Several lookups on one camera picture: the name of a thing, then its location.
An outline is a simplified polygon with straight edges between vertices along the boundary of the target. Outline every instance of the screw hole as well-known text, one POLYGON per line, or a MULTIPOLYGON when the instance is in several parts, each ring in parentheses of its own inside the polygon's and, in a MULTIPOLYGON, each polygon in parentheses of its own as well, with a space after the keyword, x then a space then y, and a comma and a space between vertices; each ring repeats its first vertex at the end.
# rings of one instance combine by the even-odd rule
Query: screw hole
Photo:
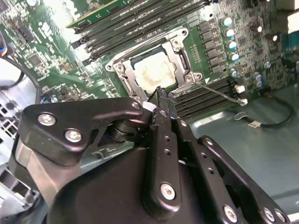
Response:
POLYGON ((171 155, 171 152, 167 148, 164 149, 164 153, 165 153, 165 155, 171 155))
POLYGON ((164 111, 164 110, 160 110, 160 114, 162 114, 164 117, 167 117, 167 116, 168 116, 167 112, 164 111))
POLYGON ((210 174, 214 174, 214 171, 213 171, 212 168, 209 168, 208 171, 209 171, 210 174))

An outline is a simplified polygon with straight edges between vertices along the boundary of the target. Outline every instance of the black bracket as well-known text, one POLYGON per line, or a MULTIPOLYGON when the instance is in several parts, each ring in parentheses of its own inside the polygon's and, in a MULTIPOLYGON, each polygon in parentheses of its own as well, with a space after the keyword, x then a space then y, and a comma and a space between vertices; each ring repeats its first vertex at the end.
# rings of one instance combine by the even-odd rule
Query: black bracket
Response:
POLYGON ((27 147, 59 165, 72 166, 81 161, 90 146, 92 130, 99 130, 96 138, 99 141, 115 120, 139 119, 142 115, 143 108, 132 98, 32 105, 23 111, 18 132, 27 147), (41 114, 53 116, 55 124, 41 124, 38 121, 41 114), (79 142, 66 139, 65 133, 71 129, 82 135, 79 142))

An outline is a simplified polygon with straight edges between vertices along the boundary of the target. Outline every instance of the silver screw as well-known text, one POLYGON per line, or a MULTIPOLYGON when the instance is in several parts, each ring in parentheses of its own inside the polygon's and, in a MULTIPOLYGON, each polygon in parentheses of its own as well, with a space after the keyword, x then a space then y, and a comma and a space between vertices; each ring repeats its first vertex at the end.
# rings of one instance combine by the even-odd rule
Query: silver screw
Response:
POLYGON ((161 184, 160 187, 161 193, 162 195, 167 199, 167 200, 173 200, 176 196, 176 192, 174 191, 174 189, 172 188, 172 186, 170 186, 167 183, 163 183, 161 184))
POLYGON ((132 107, 134 107, 135 109, 140 109, 139 104, 136 103, 136 102, 133 102, 133 103, 132 103, 132 107))
POLYGON ((263 67, 265 69, 269 69, 269 68, 271 68, 271 66, 272 66, 272 64, 270 62, 266 62, 265 64, 263 64, 263 67))
POLYGON ((50 101, 51 101, 51 103, 57 103, 58 99, 56 97, 51 97, 50 101))
POLYGON ((181 120, 180 122, 181 122, 182 126, 187 127, 187 123, 186 122, 184 122, 183 120, 181 120))
POLYGON ((67 130, 64 134, 65 138, 71 142, 79 142, 82 140, 82 135, 75 129, 67 130))
POLYGON ((172 45, 173 45, 174 47, 177 47, 177 46, 178 46, 178 41, 177 41, 177 40, 173 40, 171 43, 172 43, 172 45))
POLYGON ((164 110, 160 110, 160 114, 162 114, 164 117, 167 117, 167 112, 165 112, 164 110))
POLYGON ((278 211, 277 209, 275 209, 275 213, 278 216, 278 218, 280 218, 281 221, 283 221, 284 223, 286 222, 285 217, 283 216, 283 214, 280 211, 278 211))
POLYGON ((136 100, 140 104, 142 103, 142 100, 140 97, 133 97, 133 99, 136 100))
POLYGON ((192 82, 192 81, 193 81, 192 76, 191 76, 191 75, 186 75, 186 76, 185 76, 185 81, 186 81, 187 83, 192 82))
POLYGON ((266 217, 267 217, 271 222, 275 222, 275 218, 274 218, 272 212, 270 212, 269 209, 264 208, 263 211, 264 211, 266 217))
POLYGON ((39 123, 45 126, 52 126, 56 123, 56 119, 54 118, 54 116, 46 113, 39 115, 37 120, 39 123))
POLYGON ((225 215, 231 222, 236 223, 238 221, 237 215, 231 207, 229 207, 228 205, 224 205, 223 210, 225 215))
POLYGON ((212 142, 212 140, 210 140, 210 139, 208 139, 208 138, 206 138, 206 141, 207 141, 207 143, 209 144, 209 145, 213 145, 213 142, 212 142))
POLYGON ((116 67, 116 69, 117 69, 119 72, 123 72, 123 71, 125 70, 125 68, 124 68, 121 64, 119 64, 119 65, 116 67))

